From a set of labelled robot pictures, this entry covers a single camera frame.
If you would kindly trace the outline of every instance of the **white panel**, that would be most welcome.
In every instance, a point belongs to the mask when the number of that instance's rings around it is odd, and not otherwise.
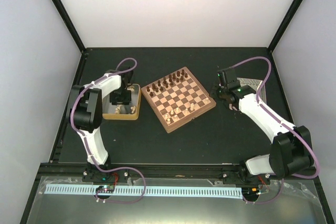
[[[0,0],[0,223],[19,223],[80,52],[51,0]]]
[[[87,47],[266,47],[292,0],[62,0]]]
[[[311,132],[322,181],[336,218],[336,2],[304,0],[275,50],[296,125]]]

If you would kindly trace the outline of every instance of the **dark chessboard square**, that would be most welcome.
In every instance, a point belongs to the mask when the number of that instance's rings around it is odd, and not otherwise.
[[[182,112],[180,112],[179,114],[177,114],[178,118],[181,119],[184,117],[184,114]]]
[[[205,105],[205,103],[204,103],[203,101],[200,101],[200,102],[198,103],[198,105],[199,105],[200,107],[203,107],[203,106]]]
[[[161,104],[162,104],[162,102],[160,100],[158,100],[158,101],[155,102],[156,106],[160,106]]]
[[[160,111],[160,113],[161,113],[161,115],[165,115],[165,114],[168,113],[168,111],[166,109],[163,109],[163,110]]]
[[[185,109],[186,109],[186,106],[184,106],[184,105],[181,105],[181,106],[180,106],[180,110],[181,110],[181,111],[184,111]]]

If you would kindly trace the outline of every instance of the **gray wall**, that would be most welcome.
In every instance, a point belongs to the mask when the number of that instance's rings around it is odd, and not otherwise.
[[[80,52],[51,0],[0,0],[0,216],[19,223]]]
[[[274,55],[294,120],[311,131],[336,218],[336,1],[304,0]]]

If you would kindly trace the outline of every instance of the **cable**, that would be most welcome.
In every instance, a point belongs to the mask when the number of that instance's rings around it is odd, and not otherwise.
[[[266,77],[264,78],[264,80],[262,81],[260,87],[257,90],[257,94],[256,94],[256,98],[257,98],[257,102],[259,103],[260,100],[260,92],[261,89],[263,88],[263,86],[265,85],[266,81],[269,78],[269,75],[271,73],[271,62],[269,61],[269,59],[265,58],[265,57],[261,57],[261,56],[256,56],[256,57],[252,57],[249,58],[247,60],[243,60],[235,65],[232,66],[232,68],[238,67],[244,63],[247,63],[249,61],[252,60],[265,60],[268,63],[268,71],[266,74]],[[305,179],[312,179],[312,178],[316,178],[319,173],[320,173],[320,162],[318,161],[315,153],[313,152],[313,150],[310,148],[310,146],[307,144],[307,142],[298,134],[296,133],[291,127],[287,126],[286,124],[282,123],[271,111],[269,111],[263,104],[260,104],[260,107],[267,113],[269,114],[275,121],[277,121],[281,126],[283,126],[284,128],[286,128],[290,133],[292,133],[294,136],[297,137],[298,140],[300,140],[300,142],[305,146],[305,148],[308,150],[308,152],[310,153],[310,155],[312,156],[314,162],[315,162],[315,166],[316,166],[316,172],[313,175],[310,176],[306,176],[306,175],[301,175],[301,174],[293,174],[293,176],[299,177],[299,178],[305,178]]]
[[[77,105],[78,105],[80,99],[81,99],[81,98],[83,97],[83,95],[85,94],[85,92],[86,92],[88,89],[90,89],[92,86],[99,84],[100,82],[102,82],[103,80],[105,80],[105,79],[107,79],[107,78],[109,78],[109,77],[111,77],[111,76],[115,76],[115,75],[117,75],[117,74],[122,74],[122,73],[127,73],[127,72],[132,71],[133,69],[135,69],[135,68],[137,67],[138,63],[137,63],[137,61],[136,61],[135,59],[133,59],[133,58],[125,58],[125,59],[123,59],[123,60],[117,65],[117,68],[116,68],[116,69],[118,69],[118,68],[119,68],[125,61],[127,61],[127,60],[133,60],[133,61],[134,61],[134,66],[133,66],[132,68],[127,69],[127,70],[124,70],[124,71],[118,71],[118,72],[115,72],[115,73],[105,74],[104,76],[100,77],[100,78],[97,79],[96,81],[91,82],[89,85],[87,85],[87,86],[86,86],[86,87],[79,93],[78,97],[77,97],[76,100],[75,100],[75,103],[73,104],[73,107],[72,107],[72,110],[71,110],[71,114],[70,114],[70,124],[71,124],[71,127],[73,128],[73,130],[75,130],[76,132],[78,132],[78,133],[81,134],[82,136],[85,136],[85,133],[84,133],[83,131],[81,131],[81,130],[79,130],[79,129],[76,128],[75,123],[74,123],[74,121],[73,121],[73,120],[74,120],[73,115],[74,115],[74,113],[75,113],[75,110],[76,110],[76,108],[77,108]],[[140,195],[140,197],[139,197],[138,199],[133,200],[133,201],[119,201],[119,200],[105,200],[105,201],[107,201],[107,202],[112,202],[112,203],[119,203],[119,204],[132,204],[132,203],[136,203],[136,202],[138,202],[139,200],[141,200],[141,199],[143,198],[143,196],[144,196],[144,194],[145,194],[145,192],[146,192],[146,181],[145,181],[145,177],[143,176],[143,174],[142,174],[139,170],[137,170],[137,169],[135,169],[135,168],[133,168],[133,167],[127,167],[127,166],[125,166],[125,167],[118,167],[118,168],[110,169],[110,170],[104,170],[104,169],[102,169],[102,168],[99,167],[99,164],[97,163],[95,157],[93,156],[93,154],[92,154],[92,152],[91,152],[91,150],[90,150],[90,148],[89,148],[88,140],[86,139],[86,137],[83,138],[83,142],[84,142],[84,145],[85,145],[85,149],[87,150],[88,156],[91,157],[91,159],[92,159],[94,165],[96,166],[96,168],[97,168],[99,171],[101,171],[101,172],[103,172],[103,173],[113,173],[113,172],[116,172],[116,171],[118,171],[118,170],[123,170],[123,169],[133,170],[133,171],[137,172],[137,173],[141,176],[141,178],[142,178],[142,180],[143,180],[143,192],[142,192],[142,194]]]
[[[246,202],[246,204],[254,204],[254,205],[264,205],[264,204],[269,204],[269,203],[272,203],[273,201],[275,201],[277,198],[279,198],[279,196],[281,195],[282,193],[282,190],[283,190],[283,185],[284,184],[284,181],[283,179],[281,180],[281,186],[280,186],[280,189],[278,191],[278,194],[273,198],[273,199],[270,199],[270,200],[267,200],[267,201],[263,201],[263,202],[254,202],[254,201],[248,201],[244,196],[243,196],[243,201]]]

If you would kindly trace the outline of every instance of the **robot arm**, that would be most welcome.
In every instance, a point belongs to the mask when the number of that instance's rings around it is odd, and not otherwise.
[[[110,76],[105,74],[106,79],[94,84],[81,98],[74,113],[74,123],[78,129],[81,129],[83,134],[78,133],[84,144],[86,138],[88,147],[91,150],[92,156],[95,158],[99,165],[103,165],[107,158],[108,152],[106,151],[101,135],[100,124],[102,121],[102,100],[114,90],[121,87],[122,81],[120,75]],[[79,93],[87,87],[73,86],[70,91],[69,104],[67,110],[67,120],[70,118],[73,104]],[[88,154],[88,162],[94,164],[91,155]]]
[[[220,70],[218,77],[218,97],[224,99],[230,108],[240,110],[251,118],[272,144],[270,154],[252,157],[244,162],[249,175],[276,174],[284,178],[313,165],[313,159],[303,144],[282,124],[296,131],[311,146],[310,133],[306,127],[296,127],[262,100],[258,102],[255,90],[250,86],[240,86],[233,68]]]

